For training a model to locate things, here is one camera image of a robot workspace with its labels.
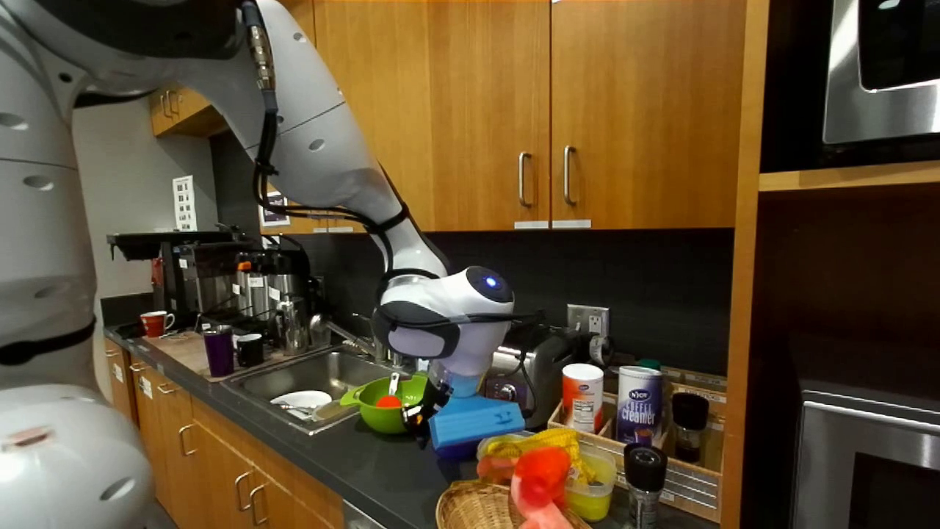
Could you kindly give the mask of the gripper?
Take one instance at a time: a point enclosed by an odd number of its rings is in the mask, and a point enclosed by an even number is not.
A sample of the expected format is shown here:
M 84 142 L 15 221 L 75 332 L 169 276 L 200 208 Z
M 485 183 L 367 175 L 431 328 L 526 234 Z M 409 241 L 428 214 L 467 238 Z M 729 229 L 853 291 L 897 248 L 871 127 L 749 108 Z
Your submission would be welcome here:
M 427 381 L 419 403 L 402 407 L 402 424 L 407 432 L 414 434 L 420 450 L 425 450 L 432 441 L 430 418 L 449 402 L 452 388 L 442 381 Z

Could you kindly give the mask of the green bowl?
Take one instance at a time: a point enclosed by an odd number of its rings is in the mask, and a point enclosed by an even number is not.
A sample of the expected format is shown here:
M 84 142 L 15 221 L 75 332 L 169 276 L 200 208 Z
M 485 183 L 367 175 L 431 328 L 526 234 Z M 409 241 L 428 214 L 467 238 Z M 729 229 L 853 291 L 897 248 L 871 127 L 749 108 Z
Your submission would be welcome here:
M 413 406 L 420 406 L 425 394 L 427 376 L 423 373 L 399 377 L 396 389 L 396 398 L 399 405 L 379 406 L 380 399 L 388 395 L 392 376 L 376 379 L 350 389 L 340 399 L 342 406 L 356 406 L 363 421 L 374 432 L 380 434 L 404 434 L 406 427 L 402 418 L 402 410 Z

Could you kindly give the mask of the red toy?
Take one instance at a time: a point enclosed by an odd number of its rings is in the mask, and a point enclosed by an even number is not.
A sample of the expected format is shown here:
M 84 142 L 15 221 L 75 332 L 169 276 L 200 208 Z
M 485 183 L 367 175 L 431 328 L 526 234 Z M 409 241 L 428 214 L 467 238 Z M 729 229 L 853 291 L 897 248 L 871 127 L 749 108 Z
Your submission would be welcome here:
M 564 515 L 571 459 L 560 447 L 540 447 L 517 459 L 510 498 L 521 515 L 519 529 L 574 529 Z

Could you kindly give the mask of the wicker basket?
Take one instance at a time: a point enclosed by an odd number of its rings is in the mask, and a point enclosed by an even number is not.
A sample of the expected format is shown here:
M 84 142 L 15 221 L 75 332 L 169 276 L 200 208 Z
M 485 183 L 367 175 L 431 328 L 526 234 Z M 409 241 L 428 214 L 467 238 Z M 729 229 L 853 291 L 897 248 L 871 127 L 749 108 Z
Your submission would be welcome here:
M 592 529 L 543 484 L 508 488 L 479 480 L 452 484 L 438 499 L 437 529 Z

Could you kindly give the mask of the steel tap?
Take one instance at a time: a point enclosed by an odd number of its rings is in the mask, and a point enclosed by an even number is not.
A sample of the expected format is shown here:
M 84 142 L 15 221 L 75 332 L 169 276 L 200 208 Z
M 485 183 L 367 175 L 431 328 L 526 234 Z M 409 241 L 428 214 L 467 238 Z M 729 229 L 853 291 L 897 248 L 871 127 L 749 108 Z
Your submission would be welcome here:
M 353 348 L 372 357 L 373 361 L 379 362 L 379 364 L 393 364 L 393 354 L 374 336 L 354 335 L 351 331 L 346 331 L 345 328 L 340 327 L 338 323 L 333 321 L 331 316 L 326 317 L 325 325 L 334 334 L 338 334 L 344 344 L 352 345 Z

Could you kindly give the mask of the steel sink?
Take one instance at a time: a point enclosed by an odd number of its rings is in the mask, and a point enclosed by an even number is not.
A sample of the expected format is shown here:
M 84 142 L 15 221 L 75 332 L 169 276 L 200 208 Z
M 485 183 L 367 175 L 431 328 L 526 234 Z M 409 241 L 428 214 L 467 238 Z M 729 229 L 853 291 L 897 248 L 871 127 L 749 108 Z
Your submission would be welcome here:
M 375 361 L 365 353 L 353 353 L 346 346 L 335 346 L 231 376 L 223 386 L 246 398 L 266 417 L 303 435 L 313 436 L 359 416 L 357 406 L 339 405 L 346 392 L 379 378 L 387 379 L 393 372 L 410 378 L 414 372 L 413 362 L 395 365 L 389 361 Z M 331 397 L 331 402 L 310 412 L 289 411 L 275 404 L 284 395 L 308 390 L 324 392 Z

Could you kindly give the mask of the white plate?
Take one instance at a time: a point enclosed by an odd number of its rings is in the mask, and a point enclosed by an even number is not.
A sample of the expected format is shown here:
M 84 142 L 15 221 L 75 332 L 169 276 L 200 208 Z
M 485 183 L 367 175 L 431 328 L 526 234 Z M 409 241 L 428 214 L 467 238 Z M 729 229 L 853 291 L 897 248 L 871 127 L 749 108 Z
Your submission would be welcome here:
M 318 389 L 303 389 L 298 392 L 289 392 L 285 395 L 275 396 L 270 403 L 282 411 L 299 411 L 313 413 L 333 402 L 331 395 Z

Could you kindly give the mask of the silver toaster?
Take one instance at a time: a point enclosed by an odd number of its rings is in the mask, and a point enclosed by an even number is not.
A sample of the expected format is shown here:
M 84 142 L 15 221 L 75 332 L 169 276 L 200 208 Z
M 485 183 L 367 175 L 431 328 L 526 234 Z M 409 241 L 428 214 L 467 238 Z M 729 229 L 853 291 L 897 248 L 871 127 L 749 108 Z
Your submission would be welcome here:
M 587 361 L 584 335 L 543 324 L 510 328 L 493 352 L 491 367 L 481 383 L 487 398 L 514 402 L 526 429 L 547 428 L 562 398 L 562 371 Z

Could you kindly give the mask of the base cabinet door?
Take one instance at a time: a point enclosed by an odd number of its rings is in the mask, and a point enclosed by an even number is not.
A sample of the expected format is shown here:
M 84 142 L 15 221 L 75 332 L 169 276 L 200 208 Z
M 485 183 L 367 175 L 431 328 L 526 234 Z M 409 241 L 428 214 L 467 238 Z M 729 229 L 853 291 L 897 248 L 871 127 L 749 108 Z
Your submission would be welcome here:
M 199 522 L 203 529 L 255 529 L 250 510 L 239 513 L 234 480 L 254 466 L 246 458 L 245 432 L 203 401 L 192 398 L 199 485 Z
M 191 397 L 158 372 L 133 374 L 137 395 L 139 430 L 154 473 L 156 498 L 179 529 L 195 529 L 199 523 L 195 456 L 182 458 L 178 429 L 192 424 Z M 159 383 L 178 387 L 174 395 L 154 396 Z
M 328 486 L 260 441 L 249 441 L 253 486 L 266 485 L 269 520 L 262 529 L 344 529 L 343 502 Z

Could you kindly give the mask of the steel pitcher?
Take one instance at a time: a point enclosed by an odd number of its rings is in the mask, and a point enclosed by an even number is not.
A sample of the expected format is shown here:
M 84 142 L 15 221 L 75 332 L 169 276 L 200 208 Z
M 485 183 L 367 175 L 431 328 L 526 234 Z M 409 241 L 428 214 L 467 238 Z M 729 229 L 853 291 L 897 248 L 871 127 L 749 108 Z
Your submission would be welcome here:
M 286 356 L 298 356 L 308 351 L 308 305 L 303 297 L 280 301 L 275 311 L 279 348 Z

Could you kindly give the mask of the white canister orange label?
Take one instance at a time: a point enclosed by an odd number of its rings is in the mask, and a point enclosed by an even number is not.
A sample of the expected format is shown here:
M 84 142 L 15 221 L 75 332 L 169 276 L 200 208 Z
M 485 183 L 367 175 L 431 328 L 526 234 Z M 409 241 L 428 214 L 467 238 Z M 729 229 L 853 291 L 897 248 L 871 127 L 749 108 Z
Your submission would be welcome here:
M 602 428 L 604 372 L 592 364 L 569 364 L 562 369 L 562 419 L 564 426 L 588 434 Z

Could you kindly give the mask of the clear plastic tub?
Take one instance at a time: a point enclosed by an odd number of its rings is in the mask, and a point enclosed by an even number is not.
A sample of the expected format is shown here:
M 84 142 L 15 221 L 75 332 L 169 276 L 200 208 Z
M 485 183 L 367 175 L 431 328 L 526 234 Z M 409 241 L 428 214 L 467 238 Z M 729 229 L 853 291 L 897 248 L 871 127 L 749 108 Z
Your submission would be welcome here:
M 568 471 L 568 508 L 585 522 L 600 522 L 609 513 L 617 477 L 614 456 L 594 447 L 581 447 L 580 463 Z

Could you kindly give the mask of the row of steel carafes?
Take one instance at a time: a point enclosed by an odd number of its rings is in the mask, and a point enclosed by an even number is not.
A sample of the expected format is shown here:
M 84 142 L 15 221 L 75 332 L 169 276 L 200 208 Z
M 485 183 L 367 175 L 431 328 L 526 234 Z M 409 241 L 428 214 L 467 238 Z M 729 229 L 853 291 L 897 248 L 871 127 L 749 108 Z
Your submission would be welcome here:
M 259 321 L 275 318 L 282 302 L 311 305 L 308 256 L 300 250 L 254 250 L 236 254 L 239 308 Z

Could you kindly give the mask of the purple tumbler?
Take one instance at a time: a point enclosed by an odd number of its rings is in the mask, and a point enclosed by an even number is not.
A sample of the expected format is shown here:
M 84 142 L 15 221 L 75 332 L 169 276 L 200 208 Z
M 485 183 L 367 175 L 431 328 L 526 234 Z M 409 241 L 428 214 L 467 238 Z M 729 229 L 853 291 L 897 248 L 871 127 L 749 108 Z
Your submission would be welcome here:
M 214 378 L 232 375 L 235 371 L 235 352 L 231 325 L 203 329 L 202 337 L 209 374 Z

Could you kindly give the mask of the blue and white canister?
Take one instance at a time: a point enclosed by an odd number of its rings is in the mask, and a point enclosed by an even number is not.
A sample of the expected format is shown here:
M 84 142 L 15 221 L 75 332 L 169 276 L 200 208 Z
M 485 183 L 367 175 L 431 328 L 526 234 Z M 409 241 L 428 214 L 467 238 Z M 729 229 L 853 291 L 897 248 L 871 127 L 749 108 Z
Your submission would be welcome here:
M 618 368 L 615 439 L 654 445 L 662 429 L 662 374 L 645 366 Z

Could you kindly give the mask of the tall black pepper grinder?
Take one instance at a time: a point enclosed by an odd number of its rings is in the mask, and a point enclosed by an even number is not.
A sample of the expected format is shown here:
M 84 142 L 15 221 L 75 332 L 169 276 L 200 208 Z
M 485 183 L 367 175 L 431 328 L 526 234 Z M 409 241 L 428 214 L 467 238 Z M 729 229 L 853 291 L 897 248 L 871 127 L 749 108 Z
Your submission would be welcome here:
M 630 506 L 624 529 L 658 529 L 659 503 L 667 477 L 668 456 L 661 449 L 629 443 L 623 452 Z

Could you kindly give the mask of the purple notice card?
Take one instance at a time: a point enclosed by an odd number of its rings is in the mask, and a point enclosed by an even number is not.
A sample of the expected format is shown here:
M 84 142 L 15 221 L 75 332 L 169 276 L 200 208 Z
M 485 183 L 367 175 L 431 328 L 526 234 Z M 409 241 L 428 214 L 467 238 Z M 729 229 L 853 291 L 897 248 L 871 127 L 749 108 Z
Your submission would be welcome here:
M 285 195 L 276 190 L 267 192 L 267 201 L 269 205 L 276 207 L 285 207 L 288 205 L 288 201 L 286 200 Z M 261 221 L 262 228 L 291 225 L 291 218 L 288 215 L 276 213 L 275 211 L 262 206 L 258 207 L 258 216 L 259 221 Z

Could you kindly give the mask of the short black pepper grinder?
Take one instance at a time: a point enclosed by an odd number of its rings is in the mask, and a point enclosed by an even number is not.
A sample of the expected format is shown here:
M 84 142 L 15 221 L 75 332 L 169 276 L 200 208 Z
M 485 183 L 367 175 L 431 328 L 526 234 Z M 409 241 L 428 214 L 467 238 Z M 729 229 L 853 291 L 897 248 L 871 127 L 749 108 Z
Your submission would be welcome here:
M 698 464 L 701 462 L 701 439 L 708 425 L 709 400 L 700 395 L 678 392 L 672 395 L 671 411 L 675 457 Z

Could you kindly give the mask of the wooden tray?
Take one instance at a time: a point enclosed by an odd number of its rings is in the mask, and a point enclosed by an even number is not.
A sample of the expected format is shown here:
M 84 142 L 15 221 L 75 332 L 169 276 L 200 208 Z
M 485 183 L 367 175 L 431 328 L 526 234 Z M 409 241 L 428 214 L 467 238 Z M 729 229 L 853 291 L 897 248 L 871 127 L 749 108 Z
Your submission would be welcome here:
M 584 451 L 594 449 L 595 452 L 611 456 L 618 473 L 615 484 L 626 488 L 623 462 L 625 445 L 615 439 L 617 391 L 617 376 L 614 372 L 608 372 L 604 379 L 602 427 L 596 434 L 579 434 L 579 442 Z M 701 434 L 701 455 L 695 463 L 673 458 L 677 429 L 672 422 L 671 404 L 675 394 L 694 394 L 709 402 L 707 426 Z M 660 496 L 662 503 L 710 522 L 720 521 L 725 421 L 725 376 L 668 366 L 662 370 L 662 425 L 654 437 L 654 446 L 669 456 L 665 490 Z

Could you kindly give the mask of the black coffee machine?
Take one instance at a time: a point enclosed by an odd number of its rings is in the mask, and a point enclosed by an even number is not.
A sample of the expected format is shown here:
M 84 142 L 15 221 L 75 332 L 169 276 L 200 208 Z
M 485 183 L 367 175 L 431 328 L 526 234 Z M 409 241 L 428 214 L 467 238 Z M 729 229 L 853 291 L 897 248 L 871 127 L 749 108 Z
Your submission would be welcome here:
M 234 311 L 237 254 L 249 248 L 224 231 L 108 234 L 111 254 L 149 261 L 156 309 L 173 314 L 172 329 L 192 327 L 199 314 Z

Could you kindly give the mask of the red mug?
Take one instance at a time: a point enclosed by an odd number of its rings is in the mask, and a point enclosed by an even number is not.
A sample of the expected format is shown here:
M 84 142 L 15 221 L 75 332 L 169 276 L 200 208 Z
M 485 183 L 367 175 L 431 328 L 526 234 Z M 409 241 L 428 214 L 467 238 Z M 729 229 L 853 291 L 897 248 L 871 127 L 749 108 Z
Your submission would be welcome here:
M 139 318 L 143 325 L 145 336 L 150 338 L 160 338 L 168 334 L 176 321 L 176 316 L 164 309 L 145 312 L 139 315 Z

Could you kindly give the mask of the white paper sheet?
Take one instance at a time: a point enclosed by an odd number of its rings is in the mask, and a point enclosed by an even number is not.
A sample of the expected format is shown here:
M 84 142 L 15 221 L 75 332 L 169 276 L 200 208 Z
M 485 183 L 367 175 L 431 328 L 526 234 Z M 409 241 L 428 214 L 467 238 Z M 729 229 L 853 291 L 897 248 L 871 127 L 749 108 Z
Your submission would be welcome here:
M 195 185 L 192 175 L 174 178 L 174 220 L 177 231 L 197 230 Z

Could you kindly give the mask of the steel oven door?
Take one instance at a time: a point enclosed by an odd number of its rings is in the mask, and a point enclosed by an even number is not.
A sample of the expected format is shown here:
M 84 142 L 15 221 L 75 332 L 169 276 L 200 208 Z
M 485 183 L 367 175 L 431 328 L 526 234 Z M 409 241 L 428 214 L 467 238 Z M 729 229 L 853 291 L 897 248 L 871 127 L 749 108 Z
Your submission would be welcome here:
M 940 529 L 940 400 L 804 389 L 790 529 Z

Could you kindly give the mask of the steel microwave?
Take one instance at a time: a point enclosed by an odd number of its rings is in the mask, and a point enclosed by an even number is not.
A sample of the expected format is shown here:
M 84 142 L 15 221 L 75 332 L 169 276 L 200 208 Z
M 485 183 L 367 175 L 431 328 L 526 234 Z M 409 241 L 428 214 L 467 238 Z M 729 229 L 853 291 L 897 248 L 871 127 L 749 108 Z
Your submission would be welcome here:
M 833 0 L 822 141 L 940 134 L 940 0 Z

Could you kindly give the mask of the wall socket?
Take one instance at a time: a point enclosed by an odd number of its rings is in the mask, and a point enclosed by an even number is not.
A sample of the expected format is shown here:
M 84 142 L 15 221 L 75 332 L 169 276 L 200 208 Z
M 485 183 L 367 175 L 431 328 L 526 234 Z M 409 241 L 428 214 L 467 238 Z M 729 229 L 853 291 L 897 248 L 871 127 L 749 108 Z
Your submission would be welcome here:
M 566 312 L 568 328 L 601 337 L 609 336 L 609 308 L 569 303 Z

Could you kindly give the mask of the wall cabinet door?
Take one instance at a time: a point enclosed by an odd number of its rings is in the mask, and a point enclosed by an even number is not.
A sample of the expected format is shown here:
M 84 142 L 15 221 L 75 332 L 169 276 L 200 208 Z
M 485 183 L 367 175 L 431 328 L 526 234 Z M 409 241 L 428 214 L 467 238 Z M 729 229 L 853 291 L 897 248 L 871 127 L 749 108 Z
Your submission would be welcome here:
M 314 0 L 314 19 L 320 56 L 423 231 L 549 227 L 549 0 Z
M 746 0 L 556 0 L 554 230 L 731 228 Z M 562 151 L 571 195 L 562 198 Z

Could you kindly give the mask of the small wooden wall cabinet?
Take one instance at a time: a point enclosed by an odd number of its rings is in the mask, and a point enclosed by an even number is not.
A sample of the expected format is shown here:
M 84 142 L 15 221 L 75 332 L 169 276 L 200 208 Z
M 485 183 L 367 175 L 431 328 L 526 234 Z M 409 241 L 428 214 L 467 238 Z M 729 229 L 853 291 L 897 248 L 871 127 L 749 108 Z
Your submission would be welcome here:
M 191 88 L 169 86 L 155 90 L 148 97 L 148 103 L 154 137 L 186 135 L 209 138 L 228 130 L 221 114 Z

